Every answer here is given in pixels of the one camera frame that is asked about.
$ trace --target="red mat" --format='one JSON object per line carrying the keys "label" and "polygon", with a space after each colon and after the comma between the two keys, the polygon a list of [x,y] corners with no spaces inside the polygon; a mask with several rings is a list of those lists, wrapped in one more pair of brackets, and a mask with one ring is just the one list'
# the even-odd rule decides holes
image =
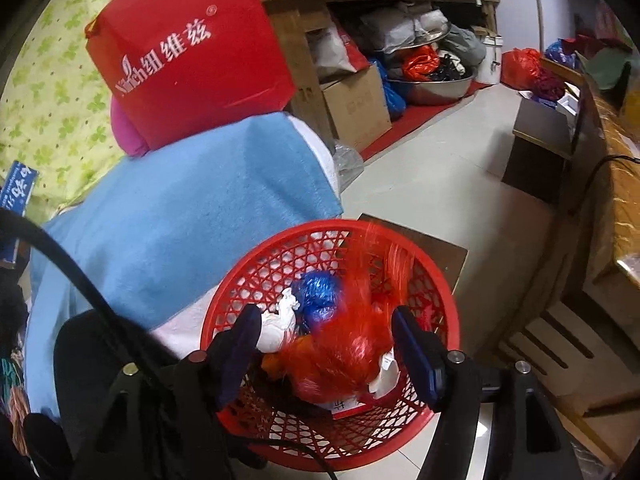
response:
{"label": "red mat", "polygon": [[[485,85],[477,81],[472,81],[469,90],[466,92],[465,97],[469,97],[483,88],[487,88],[491,85]],[[406,112],[400,117],[391,129],[379,139],[374,140],[369,146],[360,152],[364,160],[370,159],[372,156],[386,150],[393,143],[398,142],[405,135],[410,134],[412,131],[418,129],[425,122],[433,119],[437,114],[444,110],[455,106],[458,103],[450,105],[440,106],[412,106],[409,105]]]}

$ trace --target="metal screw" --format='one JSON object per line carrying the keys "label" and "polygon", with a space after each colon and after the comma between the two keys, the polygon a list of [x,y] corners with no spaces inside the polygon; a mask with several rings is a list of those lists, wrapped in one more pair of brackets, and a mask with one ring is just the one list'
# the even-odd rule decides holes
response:
{"label": "metal screw", "polygon": [[203,363],[207,359],[207,353],[204,350],[195,350],[189,354],[188,359],[192,363]]}
{"label": "metal screw", "polygon": [[447,359],[452,363],[459,365],[465,360],[465,355],[460,350],[452,350],[447,354]]}
{"label": "metal screw", "polygon": [[138,367],[135,363],[129,363],[124,365],[122,371],[125,375],[132,376],[138,373]]}
{"label": "metal screw", "polygon": [[531,365],[526,361],[518,361],[516,363],[516,370],[521,374],[528,374],[531,371]]}

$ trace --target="stainless steel basin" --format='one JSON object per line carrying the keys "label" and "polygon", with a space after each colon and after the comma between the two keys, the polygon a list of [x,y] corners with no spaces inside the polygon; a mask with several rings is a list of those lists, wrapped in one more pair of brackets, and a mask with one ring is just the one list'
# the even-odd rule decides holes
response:
{"label": "stainless steel basin", "polygon": [[476,70],[459,81],[413,82],[390,79],[393,89],[411,105],[448,105],[462,99],[476,76]]}

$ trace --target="wall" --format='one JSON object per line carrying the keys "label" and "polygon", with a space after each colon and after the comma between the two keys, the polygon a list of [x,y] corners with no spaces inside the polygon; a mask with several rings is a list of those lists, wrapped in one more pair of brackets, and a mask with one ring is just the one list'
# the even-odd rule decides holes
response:
{"label": "wall", "polygon": [[[542,0],[545,47],[557,38],[573,35],[570,0]],[[536,0],[500,0],[498,30],[504,38],[503,50],[540,44]]]}

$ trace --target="pink cloth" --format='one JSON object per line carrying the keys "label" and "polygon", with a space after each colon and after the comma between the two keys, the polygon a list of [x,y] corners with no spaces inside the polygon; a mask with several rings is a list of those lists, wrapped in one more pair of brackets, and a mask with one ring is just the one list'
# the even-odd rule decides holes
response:
{"label": "pink cloth", "polygon": [[129,156],[142,156],[149,151],[145,139],[129,121],[119,102],[111,96],[111,131],[118,146]]}

